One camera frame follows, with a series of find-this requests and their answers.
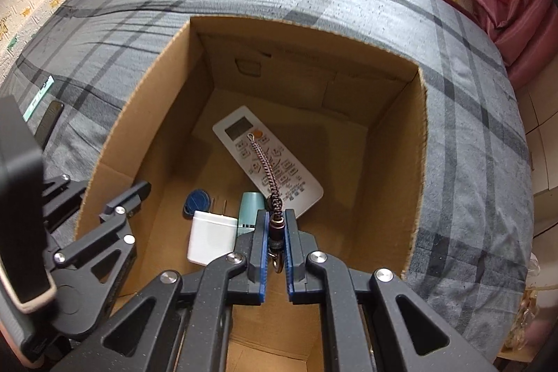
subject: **plaid pattern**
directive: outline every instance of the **plaid pattern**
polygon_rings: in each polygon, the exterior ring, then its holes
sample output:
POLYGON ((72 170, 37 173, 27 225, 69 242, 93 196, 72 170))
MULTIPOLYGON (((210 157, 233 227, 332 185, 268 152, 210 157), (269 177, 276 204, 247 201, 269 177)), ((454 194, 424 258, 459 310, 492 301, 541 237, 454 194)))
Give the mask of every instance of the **plaid pattern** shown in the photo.
MULTIPOLYGON (((144 71, 192 15, 286 19, 390 50, 423 69, 428 155, 409 285, 486 357, 496 356, 525 285, 533 207, 528 150, 501 57, 441 0, 67 0, 0 88, 22 111, 49 75, 65 105, 48 176, 91 175, 144 71)), ((71 223, 58 232, 67 243, 71 223)))

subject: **remote control button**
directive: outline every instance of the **remote control button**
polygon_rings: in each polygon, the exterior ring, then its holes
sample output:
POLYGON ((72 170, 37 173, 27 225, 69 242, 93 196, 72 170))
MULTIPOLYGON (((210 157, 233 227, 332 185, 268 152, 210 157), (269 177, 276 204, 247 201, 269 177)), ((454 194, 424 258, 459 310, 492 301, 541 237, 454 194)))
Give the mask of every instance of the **remote control button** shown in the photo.
POLYGON ((248 146, 248 143, 244 139, 235 144, 236 150, 240 150, 240 149, 242 149, 244 147, 247 147, 247 146, 248 146))

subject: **air conditioner remote control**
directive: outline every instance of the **air conditioner remote control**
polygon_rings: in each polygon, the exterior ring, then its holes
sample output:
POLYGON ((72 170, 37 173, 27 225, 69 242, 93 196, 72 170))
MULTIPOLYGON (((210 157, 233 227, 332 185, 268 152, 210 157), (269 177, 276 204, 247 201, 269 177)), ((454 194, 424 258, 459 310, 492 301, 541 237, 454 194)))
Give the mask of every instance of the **air conditioner remote control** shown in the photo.
POLYGON ((213 132, 260 192, 268 197, 271 191, 266 173, 247 138, 250 132, 254 135, 273 167, 284 209, 292 208, 300 216, 324 195, 324 189, 308 169, 246 106, 213 125, 213 132))

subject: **cardboard box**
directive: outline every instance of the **cardboard box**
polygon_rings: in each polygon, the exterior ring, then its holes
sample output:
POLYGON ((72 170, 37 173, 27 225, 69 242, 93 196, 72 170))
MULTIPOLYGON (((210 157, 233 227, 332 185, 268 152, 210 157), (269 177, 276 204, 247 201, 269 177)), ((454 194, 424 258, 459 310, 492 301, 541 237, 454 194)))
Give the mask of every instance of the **cardboard box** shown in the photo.
MULTIPOLYGON (((147 70, 116 121, 85 196, 77 235, 135 180, 152 184, 131 219, 138 260, 122 298, 186 260, 186 195, 206 189, 238 216, 255 188, 211 127, 246 105, 324 188, 299 218, 323 251, 373 272, 408 267, 420 214, 426 91, 412 62, 283 22, 194 17, 147 70)), ((266 302, 235 307, 228 371, 323 370, 318 308, 288 302, 270 269, 266 302)))

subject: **black phone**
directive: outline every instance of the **black phone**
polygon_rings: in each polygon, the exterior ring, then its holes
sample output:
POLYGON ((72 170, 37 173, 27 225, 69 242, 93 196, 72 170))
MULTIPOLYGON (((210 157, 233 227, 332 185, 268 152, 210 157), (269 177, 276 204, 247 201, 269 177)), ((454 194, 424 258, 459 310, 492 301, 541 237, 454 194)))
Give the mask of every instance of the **black phone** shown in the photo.
POLYGON ((57 100, 52 101, 48 105, 40 124, 38 124, 37 131, 35 132, 35 140, 43 150, 46 148, 50 135, 52 134, 58 119, 62 115, 63 109, 63 103, 57 100))

